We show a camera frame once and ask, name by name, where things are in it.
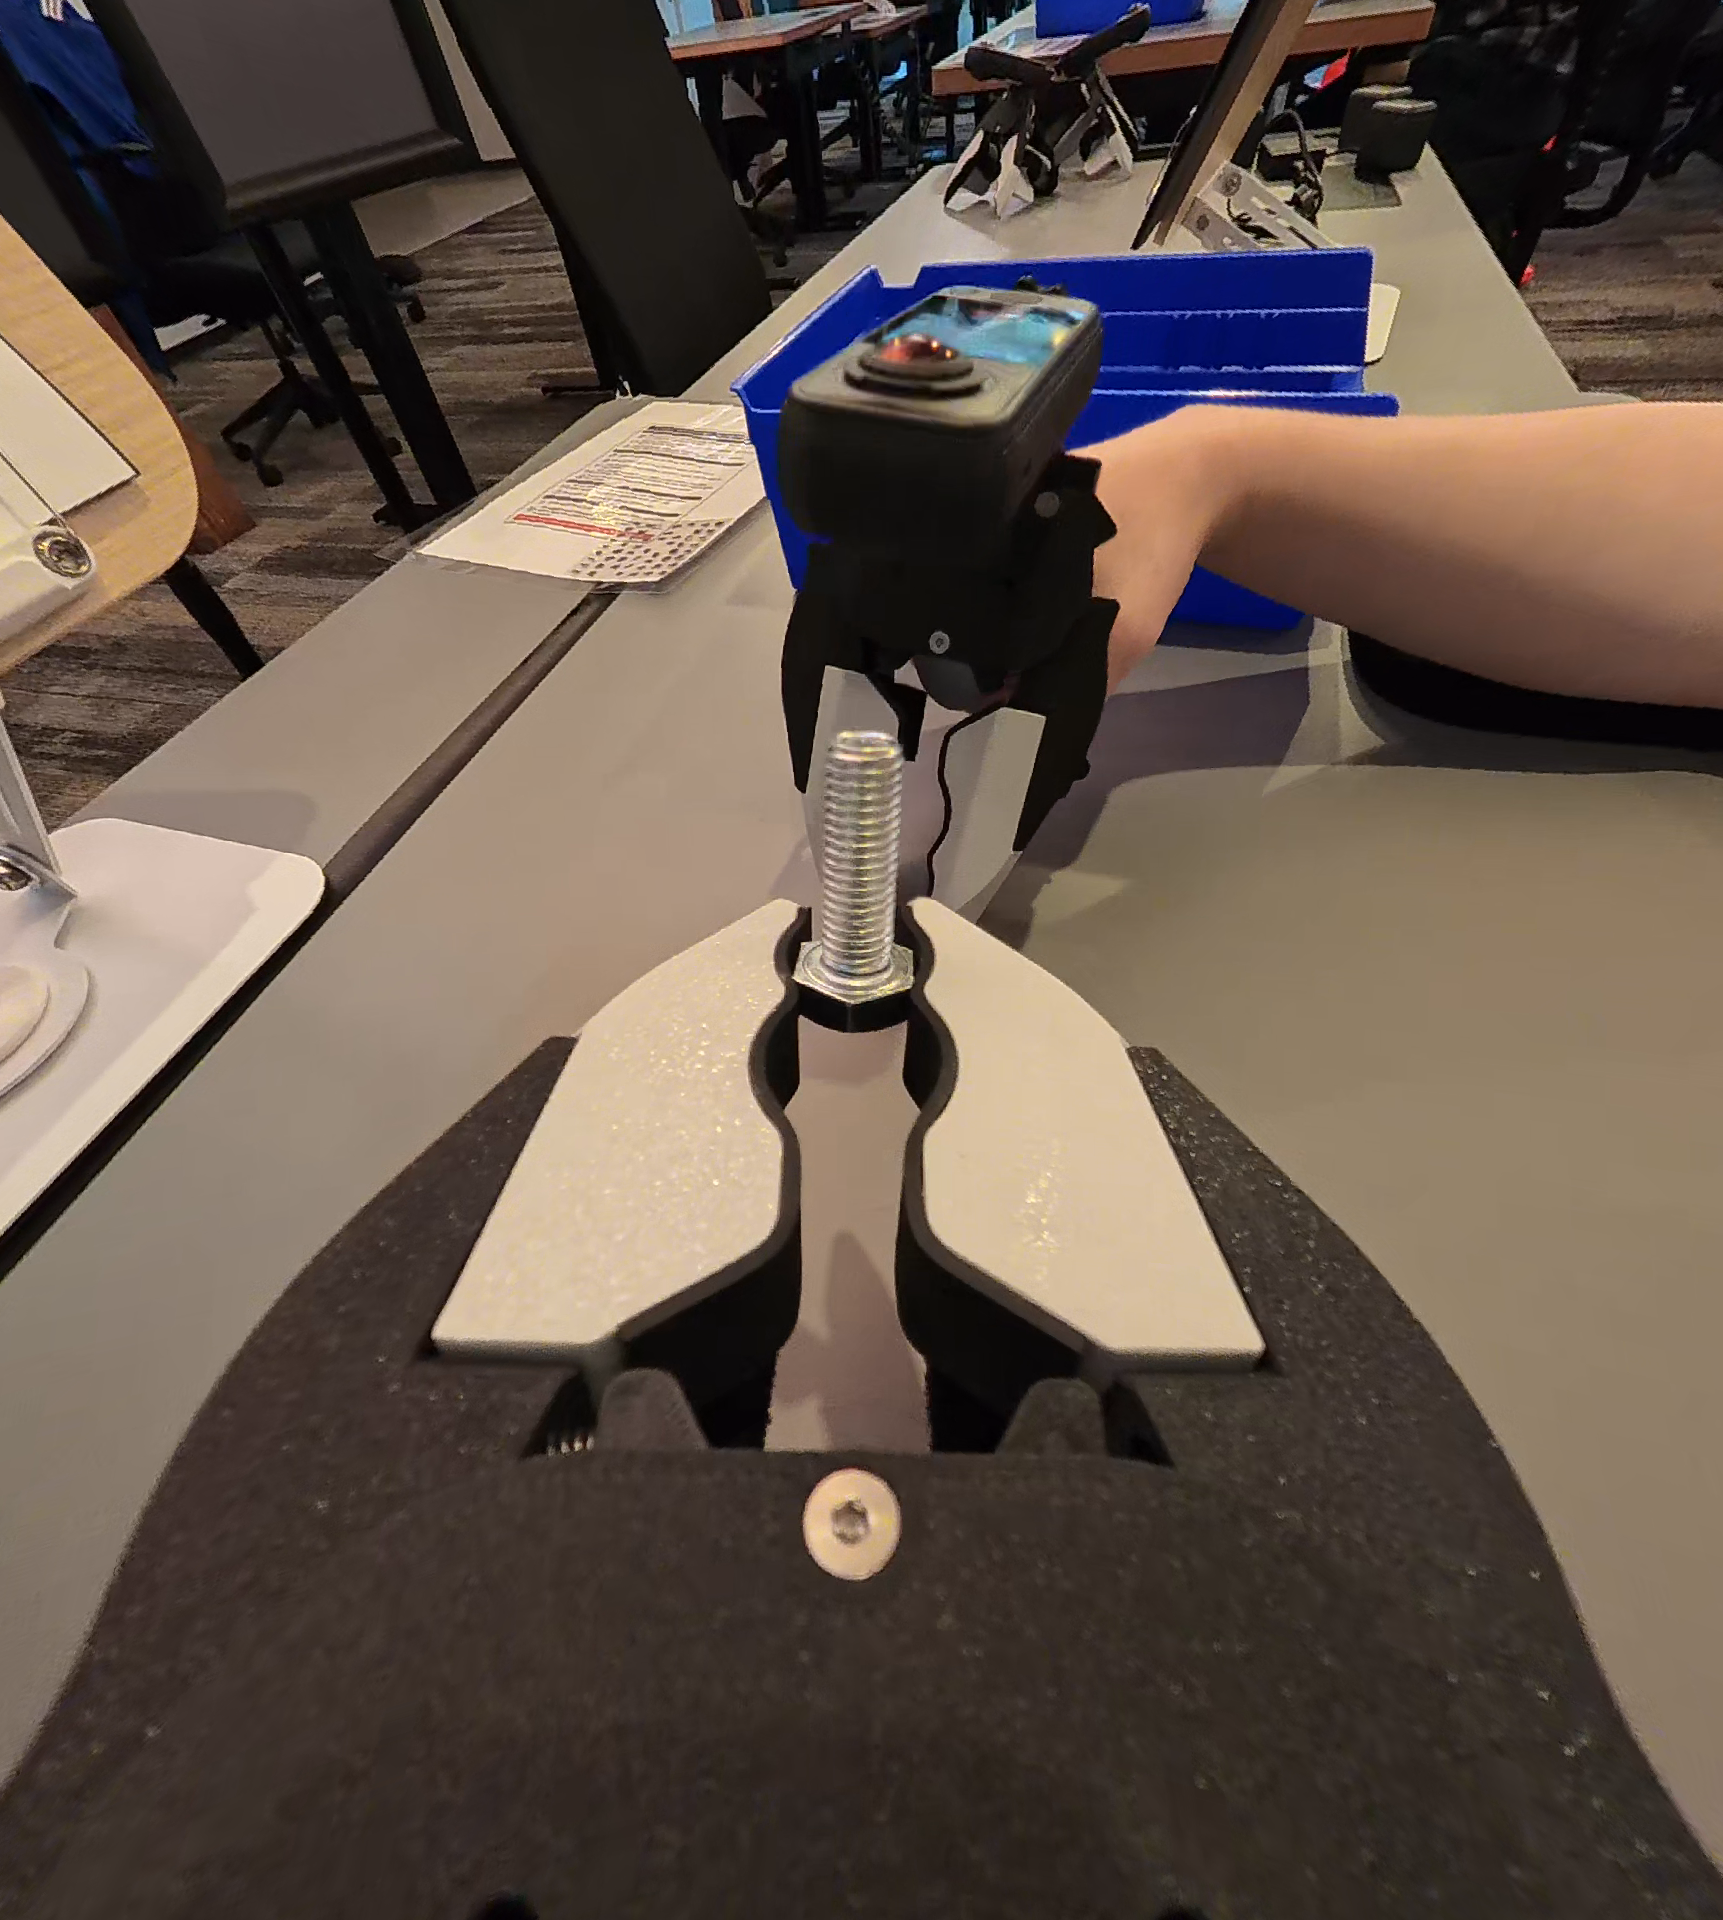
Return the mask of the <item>silver hex bolt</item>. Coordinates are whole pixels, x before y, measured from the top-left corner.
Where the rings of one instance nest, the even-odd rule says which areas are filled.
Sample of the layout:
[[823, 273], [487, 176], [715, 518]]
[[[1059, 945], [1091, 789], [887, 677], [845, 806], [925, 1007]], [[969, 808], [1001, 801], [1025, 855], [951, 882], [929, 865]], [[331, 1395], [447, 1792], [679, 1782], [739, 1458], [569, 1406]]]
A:
[[903, 754], [889, 732], [841, 731], [825, 748], [819, 900], [793, 964], [799, 1010], [869, 1035], [905, 1018], [913, 950], [897, 934]]

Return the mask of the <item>black framed display easel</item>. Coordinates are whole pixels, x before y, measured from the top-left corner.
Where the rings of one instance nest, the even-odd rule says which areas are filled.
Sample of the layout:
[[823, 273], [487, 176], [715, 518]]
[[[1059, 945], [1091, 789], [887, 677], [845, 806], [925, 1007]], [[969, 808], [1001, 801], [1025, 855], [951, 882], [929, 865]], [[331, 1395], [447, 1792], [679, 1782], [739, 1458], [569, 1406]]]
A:
[[[411, 535], [471, 503], [477, 487], [357, 218], [367, 196], [459, 172], [475, 157], [425, 7], [105, 2], [91, 13], [159, 157], [213, 226], [249, 243], [381, 495], [379, 520]], [[431, 500], [397, 471], [283, 250], [283, 222], [305, 228]]]

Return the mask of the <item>laminated instruction sheet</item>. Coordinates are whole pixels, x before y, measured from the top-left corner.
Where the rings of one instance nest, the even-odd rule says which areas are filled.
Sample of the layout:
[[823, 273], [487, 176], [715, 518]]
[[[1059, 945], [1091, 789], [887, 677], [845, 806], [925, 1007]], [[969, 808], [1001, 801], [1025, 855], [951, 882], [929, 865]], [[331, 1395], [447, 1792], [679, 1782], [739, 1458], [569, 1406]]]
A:
[[421, 557], [661, 588], [763, 503], [737, 404], [655, 401], [425, 540]]

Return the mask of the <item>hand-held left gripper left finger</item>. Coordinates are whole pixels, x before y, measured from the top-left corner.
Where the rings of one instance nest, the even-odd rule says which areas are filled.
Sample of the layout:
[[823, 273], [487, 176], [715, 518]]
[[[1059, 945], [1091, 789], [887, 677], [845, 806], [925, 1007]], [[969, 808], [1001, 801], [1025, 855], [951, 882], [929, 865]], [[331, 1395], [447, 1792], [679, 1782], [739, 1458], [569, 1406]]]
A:
[[433, 1322], [441, 1358], [591, 1395], [661, 1370], [713, 1445], [761, 1443], [801, 1299], [799, 945], [801, 908], [767, 903], [585, 1022]]

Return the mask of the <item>person's right hand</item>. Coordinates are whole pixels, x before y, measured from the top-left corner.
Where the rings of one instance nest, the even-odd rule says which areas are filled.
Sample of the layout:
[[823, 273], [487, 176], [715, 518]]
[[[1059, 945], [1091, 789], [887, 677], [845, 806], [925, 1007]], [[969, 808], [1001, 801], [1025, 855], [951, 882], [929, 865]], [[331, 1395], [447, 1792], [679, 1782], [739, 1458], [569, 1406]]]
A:
[[1093, 555], [1093, 595], [1113, 605], [1107, 693], [1159, 644], [1197, 560], [1239, 508], [1237, 451], [1221, 409], [1193, 407], [1085, 452], [1113, 536]]

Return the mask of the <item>idle hand-held gripper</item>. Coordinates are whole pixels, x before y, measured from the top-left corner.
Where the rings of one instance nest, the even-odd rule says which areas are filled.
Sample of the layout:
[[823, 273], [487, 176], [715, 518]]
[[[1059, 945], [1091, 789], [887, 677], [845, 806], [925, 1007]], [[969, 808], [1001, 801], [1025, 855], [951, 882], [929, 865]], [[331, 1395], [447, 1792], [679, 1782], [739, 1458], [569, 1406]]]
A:
[[987, 205], [995, 221], [1007, 221], [1051, 199], [1063, 170], [1085, 180], [1127, 175], [1139, 157], [1135, 133], [1101, 60], [1141, 41], [1149, 24], [1149, 7], [1135, 5], [1055, 60], [973, 43], [965, 72], [999, 88], [949, 175], [941, 205]]

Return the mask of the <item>wooden office desk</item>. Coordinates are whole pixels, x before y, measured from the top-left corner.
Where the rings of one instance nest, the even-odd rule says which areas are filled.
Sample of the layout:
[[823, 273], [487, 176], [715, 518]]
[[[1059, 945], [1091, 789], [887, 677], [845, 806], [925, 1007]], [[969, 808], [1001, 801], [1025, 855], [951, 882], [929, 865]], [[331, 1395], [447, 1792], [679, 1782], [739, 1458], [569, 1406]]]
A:
[[667, 41], [667, 53], [683, 70], [697, 70], [703, 64], [751, 60], [755, 56], [807, 47], [825, 36], [839, 36], [851, 23], [867, 13], [867, 2], [843, 2], [717, 20], [709, 27], [671, 36]]
[[[1039, 36], [1033, 30], [1033, 14], [1031, 8], [1021, 11], [961, 53], [941, 60], [929, 78], [933, 95], [951, 99], [977, 91], [979, 81], [967, 72], [965, 60], [981, 47], [1047, 63], [1075, 45], [1073, 35]], [[1239, 5], [1209, 5], [1191, 23], [1153, 27], [1139, 43], [1103, 60], [1103, 69], [1113, 78], [1211, 70], [1233, 35], [1237, 14]], [[1433, 14], [1435, 7], [1427, 2], [1317, 5], [1287, 51], [1287, 60], [1343, 55], [1377, 45], [1421, 43], [1429, 35]]]

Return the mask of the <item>black wrist rest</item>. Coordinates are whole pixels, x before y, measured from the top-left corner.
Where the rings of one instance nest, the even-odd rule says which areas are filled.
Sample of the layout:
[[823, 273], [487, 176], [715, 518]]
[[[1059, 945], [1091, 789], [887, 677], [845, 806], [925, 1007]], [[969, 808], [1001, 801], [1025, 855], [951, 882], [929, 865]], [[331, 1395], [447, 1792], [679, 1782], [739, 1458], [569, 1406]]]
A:
[[1531, 690], [1423, 660], [1355, 631], [1347, 641], [1355, 685], [1417, 720], [1583, 748], [1723, 757], [1723, 708]]

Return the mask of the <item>person's right forearm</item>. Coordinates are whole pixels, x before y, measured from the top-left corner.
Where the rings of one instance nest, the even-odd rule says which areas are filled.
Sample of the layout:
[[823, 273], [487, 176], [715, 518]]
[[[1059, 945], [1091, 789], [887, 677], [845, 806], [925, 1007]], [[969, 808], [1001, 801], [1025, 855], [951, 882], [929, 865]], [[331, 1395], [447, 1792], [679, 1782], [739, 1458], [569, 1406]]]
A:
[[1233, 582], [1527, 690], [1723, 708], [1723, 403], [1175, 434]]

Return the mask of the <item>blue jacket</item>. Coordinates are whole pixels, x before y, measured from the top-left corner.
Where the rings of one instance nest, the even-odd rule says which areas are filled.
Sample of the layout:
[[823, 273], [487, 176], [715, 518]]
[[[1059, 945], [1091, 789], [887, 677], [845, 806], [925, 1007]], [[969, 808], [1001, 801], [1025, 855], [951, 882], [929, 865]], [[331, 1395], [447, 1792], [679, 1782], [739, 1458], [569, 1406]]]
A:
[[81, 2], [0, 2], [0, 43], [105, 230], [107, 258], [123, 283], [109, 298], [111, 310], [145, 366], [171, 377], [145, 301], [145, 276], [127, 244], [119, 206], [105, 193], [107, 182], [123, 189], [143, 180], [153, 148], [101, 28]]

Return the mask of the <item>small black box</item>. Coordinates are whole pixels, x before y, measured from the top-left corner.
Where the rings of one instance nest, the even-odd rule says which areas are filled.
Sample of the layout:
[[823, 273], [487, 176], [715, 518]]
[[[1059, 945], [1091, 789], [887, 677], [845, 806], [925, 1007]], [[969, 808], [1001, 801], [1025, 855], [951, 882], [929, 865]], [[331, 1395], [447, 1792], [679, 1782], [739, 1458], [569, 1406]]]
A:
[[1439, 105], [1403, 84], [1363, 84], [1353, 91], [1339, 124], [1337, 147], [1353, 160], [1353, 176], [1389, 182], [1419, 166]]

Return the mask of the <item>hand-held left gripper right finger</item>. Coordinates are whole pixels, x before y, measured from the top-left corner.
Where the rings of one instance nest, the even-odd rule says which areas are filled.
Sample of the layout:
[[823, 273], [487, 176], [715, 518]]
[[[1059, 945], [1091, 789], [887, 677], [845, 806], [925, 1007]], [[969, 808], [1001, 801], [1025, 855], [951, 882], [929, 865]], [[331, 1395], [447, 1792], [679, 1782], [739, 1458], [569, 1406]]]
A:
[[919, 899], [895, 1247], [935, 1433], [1043, 1380], [1249, 1374], [1265, 1354], [1127, 1042], [1079, 992]]

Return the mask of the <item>wood and white document stand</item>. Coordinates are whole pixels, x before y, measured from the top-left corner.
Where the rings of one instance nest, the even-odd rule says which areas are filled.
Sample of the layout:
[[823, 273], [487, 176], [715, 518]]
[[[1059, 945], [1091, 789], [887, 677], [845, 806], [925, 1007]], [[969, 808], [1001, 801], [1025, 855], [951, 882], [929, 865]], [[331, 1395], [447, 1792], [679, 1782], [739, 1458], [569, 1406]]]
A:
[[1297, 210], [1287, 187], [1263, 182], [1257, 160], [1241, 159], [1247, 141], [1261, 139], [1271, 124], [1265, 107], [1279, 84], [1357, 53], [1287, 60], [1313, 7], [1239, 5], [1217, 67], [1187, 70], [1205, 75], [1207, 91], [1169, 144], [1131, 252], [1179, 244], [1203, 257], [1301, 258], [1337, 248], [1313, 215]]
[[0, 1247], [321, 903], [293, 853], [93, 818], [49, 830], [13, 750], [9, 669], [163, 579], [197, 483], [149, 380], [0, 215], [0, 337], [135, 469], [61, 523], [95, 572], [0, 638]]

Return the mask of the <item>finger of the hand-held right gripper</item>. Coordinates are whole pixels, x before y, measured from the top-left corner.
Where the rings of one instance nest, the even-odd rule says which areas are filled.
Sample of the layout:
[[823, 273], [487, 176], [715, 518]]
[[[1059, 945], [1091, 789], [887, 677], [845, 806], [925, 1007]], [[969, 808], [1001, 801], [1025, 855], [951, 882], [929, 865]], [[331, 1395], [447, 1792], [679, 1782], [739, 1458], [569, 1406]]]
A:
[[943, 708], [927, 696], [911, 666], [899, 669], [889, 685], [893, 693], [883, 695], [863, 674], [825, 669], [817, 708], [817, 872], [823, 871], [827, 748], [849, 731], [895, 735], [901, 744], [911, 744], [901, 789], [899, 900], [925, 899], [933, 893], [929, 856], [943, 829]]
[[1019, 814], [1043, 729], [1041, 714], [1001, 705], [943, 736], [939, 900], [965, 921], [981, 916], [1017, 865]]

